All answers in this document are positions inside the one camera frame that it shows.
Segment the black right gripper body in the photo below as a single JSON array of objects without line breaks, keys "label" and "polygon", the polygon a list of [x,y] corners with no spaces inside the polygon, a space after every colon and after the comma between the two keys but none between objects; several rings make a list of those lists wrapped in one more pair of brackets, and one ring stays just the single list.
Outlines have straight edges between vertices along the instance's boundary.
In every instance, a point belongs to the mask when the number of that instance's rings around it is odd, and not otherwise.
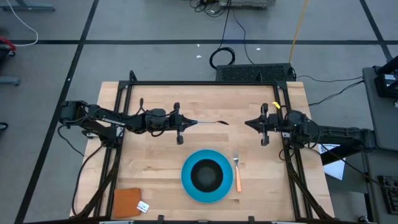
[{"label": "black right gripper body", "polygon": [[280,126],[280,118],[277,113],[267,114],[268,104],[263,103],[260,115],[260,130],[262,134],[261,146],[269,144],[268,131],[278,131]]}]

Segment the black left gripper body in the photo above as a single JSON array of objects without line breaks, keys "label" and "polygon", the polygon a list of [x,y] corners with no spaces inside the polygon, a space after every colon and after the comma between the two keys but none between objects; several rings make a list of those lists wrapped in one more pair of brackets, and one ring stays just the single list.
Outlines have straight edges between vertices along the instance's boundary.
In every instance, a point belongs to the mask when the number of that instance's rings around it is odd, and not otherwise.
[{"label": "black left gripper body", "polygon": [[182,115],[179,113],[180,103],[174,103],[174,109],[169,114],[169,128],[177,132],[177,144],[183,144]]}]

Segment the dark grey bowl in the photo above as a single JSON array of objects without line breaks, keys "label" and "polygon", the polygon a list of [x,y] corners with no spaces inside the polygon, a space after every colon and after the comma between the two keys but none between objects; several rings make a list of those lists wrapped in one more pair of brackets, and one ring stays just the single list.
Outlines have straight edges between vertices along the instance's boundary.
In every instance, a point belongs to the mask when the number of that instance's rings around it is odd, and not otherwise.
[{"label": "dark grey bowl", "polygon": [[214,192],[223,181],[221,166],[211,159],[202,159],[194,164],[190,178],[193,186],[201,192]]}]

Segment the orange handled fork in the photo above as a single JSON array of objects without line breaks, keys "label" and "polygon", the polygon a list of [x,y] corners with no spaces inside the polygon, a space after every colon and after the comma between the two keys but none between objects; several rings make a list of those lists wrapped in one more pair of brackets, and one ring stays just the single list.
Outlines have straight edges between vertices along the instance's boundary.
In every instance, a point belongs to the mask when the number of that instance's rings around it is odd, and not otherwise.
[{"label": "orange handled fork", "polygon": [[239,173],[239,152],[238,151],[234,152],[233,161],[234,161],[235,173],[236,173],[236,190],[237,190],[237,192],[242,192],[241,178],[240,178],[240,173]]}]

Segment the black mesh computer tower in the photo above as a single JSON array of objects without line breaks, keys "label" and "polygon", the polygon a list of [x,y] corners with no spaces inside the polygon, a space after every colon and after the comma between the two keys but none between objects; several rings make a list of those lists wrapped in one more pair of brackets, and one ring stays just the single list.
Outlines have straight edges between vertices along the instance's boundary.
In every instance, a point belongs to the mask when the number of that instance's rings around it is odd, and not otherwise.
[{"label": "black mesh computer tower", "polygon": [[220,82],[273,82],[296,80],[289,63],[262,63],[220,65],[216,67],[216,81]]}]

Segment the blue plate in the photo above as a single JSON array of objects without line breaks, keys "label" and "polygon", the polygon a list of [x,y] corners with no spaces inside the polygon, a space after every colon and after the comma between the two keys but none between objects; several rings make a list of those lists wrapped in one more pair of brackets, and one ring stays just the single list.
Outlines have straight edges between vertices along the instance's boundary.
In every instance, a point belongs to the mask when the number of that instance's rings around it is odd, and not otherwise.
[{"label": "blue plate", "polygon": [[[190,174],[194,164],[202,159],[211,159],[217,162],[223,171],[223,181],[214,192],[201,192],[191,181]],[[229,160],[220,152],[211,149],[202,149],[191,154],[184,162],[181,170],[181,182],[186,193],[200,203],[216,203],[226,197],[232,188],[233,170]]]}]

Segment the white paper sheet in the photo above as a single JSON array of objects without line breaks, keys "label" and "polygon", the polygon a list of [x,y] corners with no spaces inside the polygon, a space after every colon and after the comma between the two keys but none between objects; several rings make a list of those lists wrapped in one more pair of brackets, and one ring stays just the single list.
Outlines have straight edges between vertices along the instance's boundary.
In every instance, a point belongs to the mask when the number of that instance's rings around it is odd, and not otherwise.
[{"label": "white paper sheet", "polygon": [[[324,154],[327,152],[327,150],[334,149],[335,147],[338,146],[339,144],[319,144],[318,151],[320,154]],[[324,173],[335,179],[343,180],[345,160],[346,158],[344,157],[343,159],[338,159],[337,161],[332,162],[331,164],[324,165],[323,166]]]}]

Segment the orange cloth napkin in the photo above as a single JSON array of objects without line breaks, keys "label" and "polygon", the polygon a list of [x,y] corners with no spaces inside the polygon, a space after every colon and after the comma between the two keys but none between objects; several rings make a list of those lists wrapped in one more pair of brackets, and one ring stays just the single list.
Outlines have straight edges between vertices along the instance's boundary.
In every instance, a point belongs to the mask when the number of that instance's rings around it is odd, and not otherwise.
[{"label": "orange cloth napkin", "polygon": [[141,200],[140,188],[116,189],[114,191],[113,218],[129,218],[141,214],[137,209]]}]

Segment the grey desk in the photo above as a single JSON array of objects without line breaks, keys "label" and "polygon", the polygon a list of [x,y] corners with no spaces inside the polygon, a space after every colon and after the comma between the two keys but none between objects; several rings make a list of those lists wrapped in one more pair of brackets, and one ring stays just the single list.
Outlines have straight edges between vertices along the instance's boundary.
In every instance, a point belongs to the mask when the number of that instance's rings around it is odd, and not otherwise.
[{"label": "grey desk", "polygon": [[365,153],[371,178],[369,218],[377,224],[398,224],[398,215],[387,212],[377,179],[379,175],[398,177],[398,99],[380,97],[374,81],[379,74],[398,73],[398,56],[381,67],[363,68],[362,72],[377,144],[377,148]]}]

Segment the grey device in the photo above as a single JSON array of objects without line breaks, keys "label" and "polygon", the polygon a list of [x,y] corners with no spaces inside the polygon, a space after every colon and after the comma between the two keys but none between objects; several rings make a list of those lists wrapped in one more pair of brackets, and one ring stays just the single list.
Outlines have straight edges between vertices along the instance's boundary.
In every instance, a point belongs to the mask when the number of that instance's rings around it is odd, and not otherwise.
[{"label": "grey device", "polygon": [[275,6],[276,0],[217,0],[219,5],[231,7],[258,7],[266,8]]}]

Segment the black box with label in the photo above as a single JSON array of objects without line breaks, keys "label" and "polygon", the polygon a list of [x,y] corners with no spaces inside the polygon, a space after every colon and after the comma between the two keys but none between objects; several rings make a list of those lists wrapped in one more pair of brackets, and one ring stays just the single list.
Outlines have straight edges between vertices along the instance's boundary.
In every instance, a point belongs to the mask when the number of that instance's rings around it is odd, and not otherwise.
[{"label": "black box with label", "polygon": [[382,98],[398,99],[398,73],[379,74],[375,79],[377,94]]}]

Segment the black keyboard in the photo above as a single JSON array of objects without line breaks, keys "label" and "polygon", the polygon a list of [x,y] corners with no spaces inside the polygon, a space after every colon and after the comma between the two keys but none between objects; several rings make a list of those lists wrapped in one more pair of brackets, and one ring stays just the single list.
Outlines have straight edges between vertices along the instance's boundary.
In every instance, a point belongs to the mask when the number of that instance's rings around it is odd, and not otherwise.
[{"label": "black keyboard", "polygon": [[377,177],[387,212],[398,215],[398,177],[379,175]]}]

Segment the grey stand foot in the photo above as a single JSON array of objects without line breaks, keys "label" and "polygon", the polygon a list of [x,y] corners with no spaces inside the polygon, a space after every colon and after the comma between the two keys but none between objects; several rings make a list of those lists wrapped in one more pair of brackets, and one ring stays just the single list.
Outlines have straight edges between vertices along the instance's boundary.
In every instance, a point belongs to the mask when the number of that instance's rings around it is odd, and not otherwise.
[{"label": "grey stand foot", "polygon": [[0,9],[3,11],[54,11],[50,3],[37,3],[31,0],[0,0]]},{"label": "grey stand foot", "polygon": [[16,77],[0,76],[0,85],[19,86],[21,81]]}]

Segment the black table frame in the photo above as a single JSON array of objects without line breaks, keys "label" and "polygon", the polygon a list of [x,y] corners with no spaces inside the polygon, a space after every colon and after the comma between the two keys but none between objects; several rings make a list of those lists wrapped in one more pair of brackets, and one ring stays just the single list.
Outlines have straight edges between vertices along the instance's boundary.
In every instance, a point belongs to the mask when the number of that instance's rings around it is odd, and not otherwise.
[{"label": "black table frame", "polygon": [[[223,124],[196,124],[183,132],[183,144],[176,143],[174,131],[158,137],[149,133],[126,133],[118,174],[120,189],[138,187],[149,204],[137,219],[243,221],[293,220],[305,214],[300,194],[292,195],[287,168],[282,161],[282,136],[269,133],[269,144],[261,146],[261,135],[245,125],[257,118],[263,103],[272,103],[275,90],[270,85],[230,85],[211,83],[137,85],[132,90],[131,111],[139,100],[144,108],[171,110],[180,103],[181,113],[197,121],[226,121]],[[188,156],[200,149],[222,153],[233,164],[239,152],[242,192],[232,187],[216,203],[200,203],[183,189],[181,170]]]}]

